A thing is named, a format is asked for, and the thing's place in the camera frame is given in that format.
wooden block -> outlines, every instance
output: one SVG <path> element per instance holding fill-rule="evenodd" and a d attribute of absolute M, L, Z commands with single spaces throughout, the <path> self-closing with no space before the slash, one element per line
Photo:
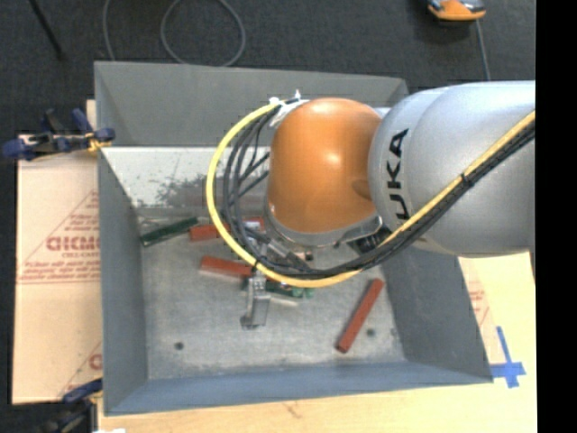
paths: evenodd
<path fill-rule="evenodd" d="M 245 279 L 252 276 L 252 267 L 246 263 L 233 262 L 214 256 L 205 255 L 200 261 L 201 272 L 216 272 L 238 279 Z"/>
<path fill-rule="evenodd" d="M 253 216 L 244 219 L 244 223 L 258 223 L 260 230 L 264 229 L 264 220 L 260 216 Z M 224 223 L 224 227 L 226 231 L 229 233 L 231 232 L 231 227 Z M 220 237 L 218 230 L 216 229 L 215 225 L 201 225 L 201 226 L 192 226 L 188 230 L 188 237 L 192 242 L 199 242 L 199 241 L 208 241 L 210 239 L 217 239 Z"/>
<path fill-rule="evenodd" d="M 349 324 L 344 330 L 341 338 L 336 344 L 336 349 L 341 353 L 346 353 L 351 349 L 354 339 L 357 337 L 359 331 L 361 330 L 362 324 L 364 323 L 367 316 L 371 312 L 372 306 L 379 297 L 380 291 L 385 285 L 385 281 L 382 279 L 373 279 L 371 285 L 365 291 L 361 303 L 354 311 Z"/>
<path fill-rule="evenodd" d="M 224 227 L 226 231 L 230 233 L 230 226 L 225 224 Z M 188 238 L 192 242 L 208 241 L 210 239 L 217 239 L 218 237 L 220 237 L 220 234 L 215 225 L 192 226 L 188 230 Z"/>

blue clamp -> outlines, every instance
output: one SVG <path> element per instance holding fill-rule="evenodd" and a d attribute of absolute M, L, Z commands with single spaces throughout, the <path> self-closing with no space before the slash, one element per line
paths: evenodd
<path fill-rule="evenodd" d="M 15 138 L 4 143 L 2 154 L 7 159 L 32 161 L 63 152 L 95 151 L 109 145 L 115 138 L 112 128 L 94 130 L 86 115 L 78 108 L 72 111 L 72 120 L 75 128 L 68 130 L 50 109 L 44 113 L 39 134 L 30 136 L 26 141 Z"/>
<path fill-rule="evenodd" d="M 102 379 L 96 379 L 65 394 L 62 403 L 67 408 L 53 419 L 44 422 L 41 425 L 42 433 L 71 433 L 84 421 L 87 421 L 90 431 L 95 431 L 96 405 L 88 397 L 100 392 L 102 388 Z"/>

red block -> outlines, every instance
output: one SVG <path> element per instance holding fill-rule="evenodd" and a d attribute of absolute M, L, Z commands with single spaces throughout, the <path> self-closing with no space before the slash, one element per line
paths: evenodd
<path fill-rule="evenodd" d="M 226 276 L 245 279 L 252 276 L 252 267 L 246 263 L 223 260 L 214 256 L 205 255 L 200 261 L 200 271 L 216 272 Z"/>
<path fill-rule="evenodd" d="M 361 303 L 354 311 L 348 326 L 344 330 L 341 338 L 336 344 L 336 349 L 341 353 L 346 353 L 351 349 L 354 339 L 359 334 L 362 324 L 364 324 L 365 319 L 369 316 L 372 306 L 379 297 L 380 291 L 385 285 L 385 281 L 382 279 L 373 279 L 369 288 L 365 291 L 362 297 Z"/>

gray bin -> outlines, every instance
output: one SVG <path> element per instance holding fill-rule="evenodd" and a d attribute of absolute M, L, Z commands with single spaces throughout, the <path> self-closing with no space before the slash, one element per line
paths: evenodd
<path fill-rule="evenodd" d="M 492 380 L 455 257 L 409 248 L 312 299 L 277 297 L 267 325 L 247 331 L 239 281 L 198 271 L 204 254 L 234 259 L 222 241 L 140 242 L 150 228 L 143 220 L 206 215 L 203 159 L 269 97 L 298 88 L 308 98 L 393 106 L 407 93 L 404 81 L 123 62 L 95 68 L 97 126 L 117 131 L 99 159 L 107 415 Z M 258 211 L 258 197 L 249 208 Z M 318 261 L 351 254 L 341 249 Z M 374 277 L 387 287 L 343 355 L 334 344 Z"/>

black cable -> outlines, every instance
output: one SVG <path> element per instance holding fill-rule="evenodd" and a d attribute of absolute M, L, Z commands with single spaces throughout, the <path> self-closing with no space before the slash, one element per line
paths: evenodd
<path fill-rule="evenodd" d="M 228 192 L 228 185 L 227 185 L 227 192 L 226 192 L 226 201 L 224 203 L 224 207 L 227 207 L 229 203 L 234 206 L 234 216 L 230 216 L 228 219 L 231 221 L 241 220 L 242 217 L 240 215 L 240 200 L 239 200 L 239 184 L 238 184 L 238 176 L 240 175 L 240 168 L 239 166 L 242 165 L 242 157 L 244 153 L 248 149 L 250 145 L 250 139 L 253 137 L 259 130 L 259 127 L 262 127 L 264 123 L 253 123 L 249 125 L 248 130 L 245 131 L 241 139 L 235 144 L 234 150 L 231 153 L 231 158 L 229 158 L 229 162 L 227 162 L 227 169 L 228 172 L 226 173 L 227 178 L 230 178 L 231 171 L 233 171 L 233 163 L 234 159 L 236 158 L 236 154 L 239 153 L 238 162 L 236 163 L 236 167 L 234 168 L 233 174 L 233 192 L 232 202 L 229 200 L 230 193 Z M 535 129 L 536 124 L 535 120 L 532 121 L 530 124 L 526 126 L 524 131 L 521 134 L 518 134 L 514 138 L 512 138 L 499 152 L 493 155 L 490 159 L 487 159 L 484 163 L 482 163 L 474 172 L 468 175 L 447 195 L 445 196 L 435 207 L 433 207 L 427 214 L 425 214 L 422 218 L 416 221 L 414 225 L 412 225 L 410 230 L 407 230 L 404 233 L 397 235 L 391 241 L 378 246 L 374 250 L 363 253 L 356 259 L 353 259 L 349 262 L 339 264 L 335 267 L 318 270 L 313 269 L 310 267 L 297 267 L 293 264 L 282 264 L 282 263 L 273 263 L 269 261 L 269 259 L 258 252 L 258 249 L 251 248 L 250 240 L 247 237 L 246 230 L 243 230 L 241 226 L 236 226 L 234 229 L 234 236 L 244 245 L 249 245 L 251 248 L 253 256 L 257 259 L 258 263 L 262 263 L 265 266 L 273 269 L 275 272 L 288 275 L 299 277 L 301 279 L 322 279 L 324 277 L 330 277 L 342 272 L 348 271 L 362 271 L 369 268 L 372 268 L 379 263 L 390 258 L 390 256 L 399 253 L 404 248 L 410 246 L 413 242 L 415 242 L 419 237 L 421 237 L 442 215 L 446 213 L 446 211 L 451 208 L 459 198 L 461 198 L 469 189 L 471 189 L 479 180 L 481 180 L 487 173 L 497 167 L 500 163 L 506 160 L 508 157 L 513 155 L 516 151 L 520 150 L 525 146 L 527 143 L 532 141 L 535 138 Z"/>
<path fill-rule="evenodd" d="M 475 32 L 477 34 L 477 44 L 479 45 L 479 52 L 481 53 L 481 67 L 483 70 L 483 80 L 489 82 L 491 80 L 489 62 L 487 61 L 487 51 L 485 50 L 485 40 L 481 28 L 481 21 L 478 19 L 475 20 Z"/>
<path fill-rule="evenodd" d="M 162 46 L 164 46 L 164 49 L 168 52 L 168 54 L 172 57 L 172 59 L 174 59 L 175 61 L 181 63 L 181 64 L 187 64 L 187 62 L 185 60 L 183 60 L 182 58 L 180 58 L 179 55 L 176 54 L 176 52 L 170 47 L 167 38 L 166 38 L 166 24 L 167 21 L 170 17 L 170 15 L 172 14 L 172 11 L 174 11 L 174 8 L 177 7 L 177 5 L 181 2 L 182 0 L 175 0 L 172 5 L 170 5 L 169 9 L 167 10 L 167 12 L 164 14 L 164 17 L 162 18 L 162 23 L 160 24 L 160 40 L 162 41 Z M 244 29 L 244 24 L 243 21 L 241 20 L 241 17 L 238 15 L 237 12 L 235 12 L 235 10 L 228 4 L 228 2 L 226 2 L 226 0 L 216 0 L 226 11 L 228 11 L 228 13 L 234 18 L 234 20 L 236 21 L 236 25 L 238 26 L 239 29 L 239 33 L 241 36 L 241 41 L 239 44 L 239 48 L 236 51 L 236 53 L 233 55 L 233 57 L 231 59 L 229 59 L 227 62 L 221 64 L 221 66 L 226 67 L 226 66 L 232 66 L 234 65 L 234 63 L 236 61 L 238 61 L 238 59 L 243 55 L 244 53 L 244 49 L 246 48 L 246 31 Z"/>
<path fill-rule="evenodd" d="M 103 32 L 103 35 L 105 38 L 105 46 L 106 46 L 106 52 L 108 54 L 108 58 L 110 60 L 116 60 L 116 56 L 114 55 L 114 50 L 112 48 L 112 43 L 110 42 L 110 35 L 109 35 L 109 31 L 108 31 L 108 13 L 110 11 L 110 5 L 111 5 L 112 1 L 113 0 L 105 0 L 105 5 L 104 5 L 103 10 L 102 10 L 102 32 Z M 180 64 L 188 64 L 185 60 L 180 58 L 180 56 L 178 56 L 174 52 L 174 50 L 170 47 L 170 45 L 167 41 L 167 38 L 166 38 L 166 33 L 165 33 L 167 21 L 168 21 L 170 15 L 172 14 L 172 12 L 174 11 L 174 9 L 180 4 L 180 2 L 182 2 L 182 0 L 174 0 L 172 2 L 172 4 L 169 6 L 169 9 L 163 15 L 162 22 L 160 24 L 160 41 L 162 42 L 162 46 L 164 47 L 166 52 L 170 55 L 170 57 L 173 60 L 175 60 L 176 62 L 178 62 Z M 236 51 L 236 53 L 233 55 L 233 57 L 231 59 L 229 59 L 225 63 L 221 64 L 221 66 L 223 66 L 223 67 L 224 66 L 232 66 L 236 61 L 238 61 L 238 59 L 241 58 L 241 56 L 243 55 L 244 50 L 246 48 L 246 30 L 244 29 L 244 24 L 243 24 L 241 17 L 228 4 L 228 2 L 226 2 L 226 0 L 216 0 L 216 2 L 219 3 L 234 18 L 234 20 L 236 21 L 236 24 L 238 26 L 239 33 L 240 33 L 241 41 L 240 41 L 238 50 Z"/>

